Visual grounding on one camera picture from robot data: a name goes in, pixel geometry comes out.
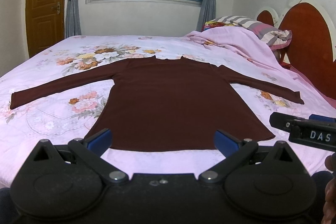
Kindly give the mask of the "person's right hand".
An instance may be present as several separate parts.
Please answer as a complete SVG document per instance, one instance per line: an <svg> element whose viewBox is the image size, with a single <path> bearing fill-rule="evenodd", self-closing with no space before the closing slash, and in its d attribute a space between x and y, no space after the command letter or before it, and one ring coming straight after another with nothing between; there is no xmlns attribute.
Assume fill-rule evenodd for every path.
<svg viewBox="0 0 336 224"><path fill-rule="evenodd" d="M328 156L325 160L325 166L335 174L335 153ZM331 179L325 188L325 204L323 207L322 224L335 223L335 177Z"/></svg>

